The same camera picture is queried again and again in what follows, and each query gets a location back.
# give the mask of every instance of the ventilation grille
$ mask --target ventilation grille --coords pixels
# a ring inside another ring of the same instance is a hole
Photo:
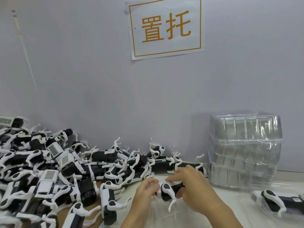
[[[56,150],[56,148],[53,145],[50,145],[48,147],[49,151],[52,153],[52,155],[55,157],[58,155],[58,151]]]
[[[67,164],[69,162],[69,157],[68,157],[68,155],[66,155],[66,156],[64,156],[63,158],[62,158],[62,165],[65,165],[65,164]]]
[[[0,118],[0,124],[10,125],[11,122],[12,122],[12,119]]]
[[[44,180],[52,180],[54,178],[55,172],[56,171],[47,171]]]

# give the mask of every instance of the robotic quadruped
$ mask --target robotic quadruped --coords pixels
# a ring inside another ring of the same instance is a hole
[[[117,220],[116,211],[127,207],[117,200],[123,186],[154,177],[166,171],[173,174],[178,167],[192,165],[206,173],[203,164],[187,163],[180,153],[170,151],[164,156],[165,147],[150,141],[149,152],[129,152],[114,141],[110,149],[90,149],[72,129],[54,134],[46,129],[24,127],[23,117],[0,116],[0,224],[13,224],[21,228],[23,221],[30,221],[31,228],[58,227],[57,213],[70,208],[63,228],[89,227],[99,216],[105,225]],[[164,201],[176,201],[176,193],[182,182],[161,183],[157,197]],[[84,207],[101,200],[101,206],[87,211]],[[85,217],[99,213],[92,220]]]

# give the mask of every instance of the paper sign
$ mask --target paper sign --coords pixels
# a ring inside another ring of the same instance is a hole
[[[203,0],[126,2],[132,60],[204,51]]]

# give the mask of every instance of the hand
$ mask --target hand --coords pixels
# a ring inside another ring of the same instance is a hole
[[[177,192],[176,197],[178,199],[183,198],[184,202],[193,211],[207,216],[217,210],[217,208],[226,206],[207,179],[205,179],[202,172],[196,171],[190,165],[185,168],[178,168],[174,175],[168,177],[166,181],[184,182],[185,187],[182,187]]]
[[[143,228],[148,218],[151,196],[154,195],[160,188],[158,179],[148,178],[143,180],[140,186],[136,189],[135,196],[132,201],[131,209],[127,218],[123,222],[121,228]]]

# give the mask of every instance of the stacked plastic trays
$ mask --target stacked plastic trays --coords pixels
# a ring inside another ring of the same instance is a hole
[[[277,169],[281,142],[278,115],[265,112],[211,115],[209,182],[238,189],[247,179],[269,181]]]

